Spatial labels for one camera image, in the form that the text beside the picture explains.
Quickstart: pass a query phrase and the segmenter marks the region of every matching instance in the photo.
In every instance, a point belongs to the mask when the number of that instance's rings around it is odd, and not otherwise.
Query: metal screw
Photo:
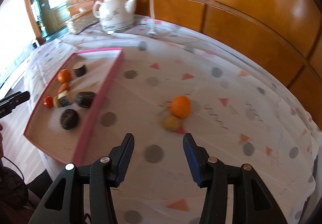
[[[68,171],[69,170],[72,170],[74,168],[74,164],[73,163],[69,163],[65,166],[65,169],[67,169]]]
[[[100,162],[102,162],[102,163],[107,163],[107,162],[109,162],[109,157],[102,157],[102,158],[100,159]]]
[[[252,169],[252,166],[250,166],[249,164],[245,164],[245,165],[243,166],[243,168],[244,168],[244,170],[246,170],[246,171],[250,171],[250,170]]]
[[[208,158],[208,161],[209,161],[210,163],[216,163],[218,160],[217,160],[217,158],[216,158],[216,157],[209,157],[209,158]]]

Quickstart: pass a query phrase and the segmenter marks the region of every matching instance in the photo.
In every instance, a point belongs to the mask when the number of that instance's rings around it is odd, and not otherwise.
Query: person's hand
[[[1,123],[0,123],[0,131],[2,131],[3,130],[3,127],[2,127],[2,125],[1,125]],[[2,147],[2,135],[1,135],[1,132],[0,132],[0,158],[2,158],[3,157],[3,147]]]

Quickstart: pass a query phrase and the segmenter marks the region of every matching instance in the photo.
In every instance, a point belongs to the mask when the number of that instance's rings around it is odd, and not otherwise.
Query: table
[[[136,16],[125,33],[106,35],[100,25],[67,34],[35,50],[25,75],[32,109],[68,56],[78,50],[123,47],[125,61],[95,126],[85,164],[107,155],[126,132],[135,150],[125,181],[113,190],[119,223],[198,223],[205,190],[193,182],[182,136],[225,164],[251,164],[289,223],[298,223],[314,191],[313,162],[322,133],[298,100],[276,78],[234,49],[212,38],[156,20],[158,36],[146,36],[151,20]],[[192,100],[192,115],[176,133],[160,121],[178,95]],[[41,153],[52,178],[62,165]],[[229,187],[227,220],[231,219]]]

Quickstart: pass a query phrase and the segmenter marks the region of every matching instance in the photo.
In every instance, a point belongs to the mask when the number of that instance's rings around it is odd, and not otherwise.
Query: white wall
[[[4,0],[0,6],[0,73],[35,39],[24,0]]]

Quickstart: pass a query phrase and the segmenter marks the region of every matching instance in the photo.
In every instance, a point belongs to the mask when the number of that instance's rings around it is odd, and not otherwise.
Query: wooden floor
[[[17,91],[24,91],[24,80],[16,85],[8,95]],[[30,113],[27,103],[19,105],[11,114],[2,118],[0,123],[3,126],[3,146],[4,156],[14,162],[25,176],[25,183],[31,182],[36,176],[45,170],[38,149],[33,146],[24,136],[25,126],[28,122]],[[4,166],[19,171],[5,158],[2,159]]]

